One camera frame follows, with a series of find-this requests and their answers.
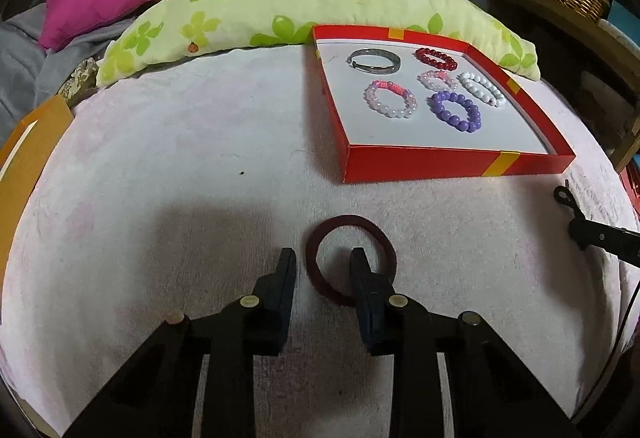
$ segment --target black cable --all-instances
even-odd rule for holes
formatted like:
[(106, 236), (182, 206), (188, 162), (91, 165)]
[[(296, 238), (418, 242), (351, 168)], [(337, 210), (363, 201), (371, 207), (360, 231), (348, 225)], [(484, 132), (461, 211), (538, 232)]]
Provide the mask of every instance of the black cable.
[(602, 381), (602, 379), (604, 378), (605, 374), (607, 373), (607, 370), (609, 369), (609, 366), (611, 365), (611, 362), (613, 361), (613, 357), (616, 354), (616, 350), (618, 348), (618, 345), (620, 344), (620, 340), (622, 339), (622, 333), (625, 330), (626, 320), (629, 318), (629, 314), (631, 313), (631, 308), (634, 305), (634, 302), (636, 300), (636, 296), (638, 295), (638, 291), (640, 291), (640, 280), (638, 281), (638, 284), (636, 285), (636, 289), (634, 290), (634, 292), (633, 292), (633, 294), (631, 296), (631, 300), (629, 301), (629, 304), (626, 306), (625, 315), (624, 315), (624, 317), (622, 317), (622, 324), (620, 325), (620, 328), (618, 329), (618, 333), (616, 334), (616, 340), (614, 341), (613, 348), (611, 350), (611, 353), (609, 354), (609, 358), (607, 358), (607, 361), (606, 361), (606, 363), (604, 365), (604, 368), (602, 368), (602, 372), (598, 376), (598, 379), (593, 384), (593, 387), (588, 392), (587, 396), (584, 398), (584, 400), (580, 404), (580, 407), (578, 407), (577, 410), (575, 410), (574, 416), (572, 417), (572, 421), (575, 419), (576, 415), (580, 414), (580, 411), (582, 411), (582, 408), (584, 408), (584, 406), (587, 404), (587, 402), (591, 398), (591, 395), (596, 390), (596, 388), (600, 385), (600, 382)]

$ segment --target screw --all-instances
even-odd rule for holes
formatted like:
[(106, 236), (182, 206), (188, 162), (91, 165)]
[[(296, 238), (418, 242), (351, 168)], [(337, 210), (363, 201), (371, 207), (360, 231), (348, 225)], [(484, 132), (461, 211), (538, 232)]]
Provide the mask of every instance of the screw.
[(169, 313), (169, 315), (167, 315), (165, 321), (168, 324), (176, 325), (176, 324), (180, 324), (182, 321), (184, 320), (184, 313), (182, 312), (171, 312)]
[(260, 299), (255, 295), (245, 295), (240, 299), (240, 306), (243, 308), (255, 308), (260, 304)]
[(478, 326), (482, 322), (482, 317), (476, 312), (464, 312), (462, 320), (469, 326)]
[(396, 308), (404, 308), (409, 304), (409, 299), (407, 299), (404, 295), (395, 294), (389, 297), (389, 304)]

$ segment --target patterned fabric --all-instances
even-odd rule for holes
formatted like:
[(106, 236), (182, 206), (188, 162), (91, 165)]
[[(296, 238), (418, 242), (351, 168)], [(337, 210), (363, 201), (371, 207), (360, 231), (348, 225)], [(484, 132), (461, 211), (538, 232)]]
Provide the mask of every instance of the patterned fabric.
[(86, 91), (95, 87), (97, 75), (98, 65), (93, 58), (89, 57), (78, 64), (78, 67), (62, 84), (57, 94), (62, 95), (69, 107), (73, 107), (82, 100)]
[(110, 44), (97, 84), (149, 64), (242, 48), (301, 44), (315, 24), (368, 24), (469, 42), (537, 80), (536, 48), (467, 0), (163, 0)]

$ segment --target white fleece tablecloth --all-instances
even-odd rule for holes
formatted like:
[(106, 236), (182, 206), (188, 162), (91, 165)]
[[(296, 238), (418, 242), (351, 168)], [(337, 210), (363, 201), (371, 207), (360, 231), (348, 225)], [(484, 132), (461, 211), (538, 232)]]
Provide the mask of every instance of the white fleece tablecloth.
[[(476, 310), (572, 413), (609, 353), (636, 280), (584, 254), (552, 191), (587, 218), (638, 230), (606, 156), (543, 82), (518, 81), (577, 158), (560, 176), (344, 185), (313, 49), (202, 56), (78, 106), (15, 236), (2, 293), (2, 373), (63, 432), (172, 310), (219, 311), (292, 246), (300, 273), (284, 354), (258, 359), (261, 437), (388, 436), (392, 359), (370, 358), (356, 317), (319, 297), (303, 244), (359, 214), (398, 251), (396, 291), (433, 312)], [(355, 229), (321, 247), (346, 281)]]

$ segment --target gray fabric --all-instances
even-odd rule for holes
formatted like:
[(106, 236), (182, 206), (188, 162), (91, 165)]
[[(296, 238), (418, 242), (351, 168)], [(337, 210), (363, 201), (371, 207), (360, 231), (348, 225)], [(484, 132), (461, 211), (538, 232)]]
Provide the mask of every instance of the gray fabric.
[(17, 123), (53, 96), (76, 66), (107, 47), (133, 19), (73, 39), (59, 52), (44, 50), (38, 38), (46, 5), (39, 4), (0, 23), (0, 147)]

